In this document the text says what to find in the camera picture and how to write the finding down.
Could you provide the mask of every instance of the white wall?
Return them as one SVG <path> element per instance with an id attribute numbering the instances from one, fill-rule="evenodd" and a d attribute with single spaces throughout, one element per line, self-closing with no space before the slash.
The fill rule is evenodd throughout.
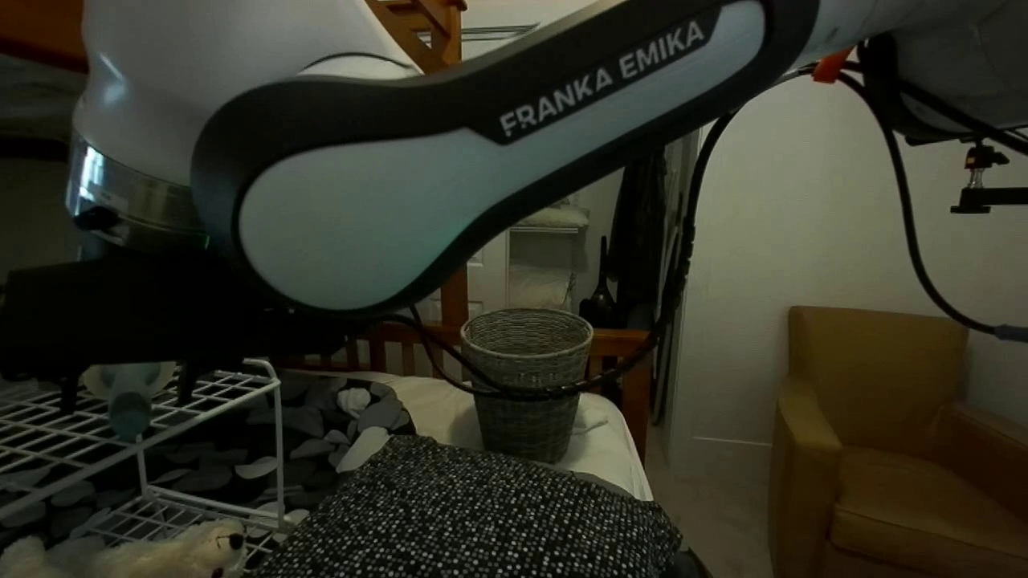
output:
<path id="1" fill-rule="evenodd" d="M 950 214 L 965 148 L 911 151 L 926 262 L 984 321 L 1028 324 L 1028 210 Z M 991 175 L 1028 187 L 1028 164 Z M 794 80 L 751 103 L 706 175 L 673 402 L 673 466 L 772 441 L 794 302 L 934 311 L 899 227 L 888 148 L 846 87 Z M 975 338 L 972 398 L 1028 425 L 1028 348 Z"/>

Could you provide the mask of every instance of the armchair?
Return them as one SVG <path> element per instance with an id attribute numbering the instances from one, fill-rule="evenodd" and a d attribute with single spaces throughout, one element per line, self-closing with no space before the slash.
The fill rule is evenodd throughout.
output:
<path id="1" fill-rule="evenodd" d="M 788 311 L 779 578 L 1028 578 L 1028 433 L 960 402 L 965 348 L 944 317 Z"/>

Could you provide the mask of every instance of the wire rack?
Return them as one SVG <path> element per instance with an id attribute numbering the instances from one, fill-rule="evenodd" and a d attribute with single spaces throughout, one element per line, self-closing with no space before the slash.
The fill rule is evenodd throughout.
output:
<path id="1" fill-rule="evenodd" d="M 237 511 L 196 509 L 167 496 L 142 496 L 115 511 L 93 513 L 80 530 L 75 530 L 75 535 L 99 535 L 108 545 L 120 545 L 128 540 L 164 540 L 185 528 L 226 517 L 237 517 Z M 277 520 L 275 511 L 259 511 L 241 520 L 248 535 L 241 567 L 261 567 L 289 535 L 289 530 Z"/>
<path id="2" fill-rule="evenodd" d="M 0 398 L 0 520 L 123 460 L 134 455 L 146 473 L 147 447 L 261 394 L 275 394 L 275 404 L 281 407 L 281 379 L 270 362 L 251 362 L 245 373 L 209 373 L 196 383 L 188 404 L 170 393 L 155 398 L 153 432 L 139 443 L 123 443 L 109 432 L 108 404 L 86 393 L 80 393 L 80 407 L 64 414 L 62 393 L 55 388 L 9 388 Z"/>

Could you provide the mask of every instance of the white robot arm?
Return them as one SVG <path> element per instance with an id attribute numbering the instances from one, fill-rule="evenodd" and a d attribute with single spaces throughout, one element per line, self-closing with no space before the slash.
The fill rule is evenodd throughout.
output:
<path id="1" fill-rule="evenodd" d="M 226 302 L 245 302 L 228 317 L 248 328 L 270 311 L 353 321 L 428 296 L 493 233 L 640 145 L 678 137 L 792 69 L 869 38 L 897 44 L 897 76 L 997 129 L 1022 129 L 1024 28 L 1022 0 L 597 0 L 424 76 L 362 0 L 86 0 L 93 76 L 78 108 L 68 210 L 98 238 L 162 262 L 123 274 L 139 282 L 133 296 L 170 282 L 164 302 L 215 302 L 201 311 L 222 317 Z M 965 135 L 897 103 L 929 137 Z M 39 292 L 20 296 L 9 311 L 47 308 Z M 0 316 L 0 348 L 31 344 L 4 339 L 23 321 Z M 62 354 L 193 354 L 170 339 L 86 354 L 78 339 Z M 237 348 L 270 354 L 270 339 Z"/>

